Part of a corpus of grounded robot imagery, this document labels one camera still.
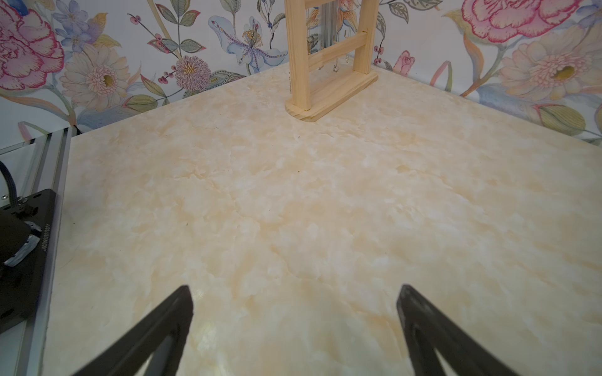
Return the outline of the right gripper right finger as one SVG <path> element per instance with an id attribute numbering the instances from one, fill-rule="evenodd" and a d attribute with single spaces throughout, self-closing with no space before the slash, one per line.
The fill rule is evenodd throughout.
<path id="1" fill-rule="evenodd" d="M 457 375 L 515 375 L 411 285 L 403 285 L 397 311 L 416 375 L 444 375 L 442 356 Z"/>

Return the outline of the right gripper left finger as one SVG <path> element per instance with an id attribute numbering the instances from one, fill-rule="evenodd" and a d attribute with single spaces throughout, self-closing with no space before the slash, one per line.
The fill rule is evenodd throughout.
<path id="1" fill-rule="evenodd" d="M 174 375 L 194 315 L 191 290 L 178 287 L 122 338 L 76 372 L 77 375 Z"/>

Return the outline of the wooden jewelry display stand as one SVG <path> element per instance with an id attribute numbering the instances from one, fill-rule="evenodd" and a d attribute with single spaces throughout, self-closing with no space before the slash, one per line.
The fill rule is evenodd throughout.
<path id="1" fill-rule="evenodd" d="M 292 98 L 285 103 L 285 109 L 288 114 L 304 122 L 316 122 L 378 80 L 377 73 L 372 69 L 372 46 L 379 3 L 363 1 L 359 26 L 354 36 L 310 54 L 307 49 L 306 10 L 324 4 L 324 1 L 285 2 L 292 94 Z M 320 84 L 316 89 L 310 87 L 310 72 L 351 52 L 354 53 L 352 70 Z"/>

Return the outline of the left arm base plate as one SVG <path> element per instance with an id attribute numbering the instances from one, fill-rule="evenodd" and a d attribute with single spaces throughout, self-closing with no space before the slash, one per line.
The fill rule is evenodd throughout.
<path id="1" fill-rule="evenodd" d="M 1 208 L 1 332 L 26 321 L 42 288 L 56 206 L 46 189 Z"/>

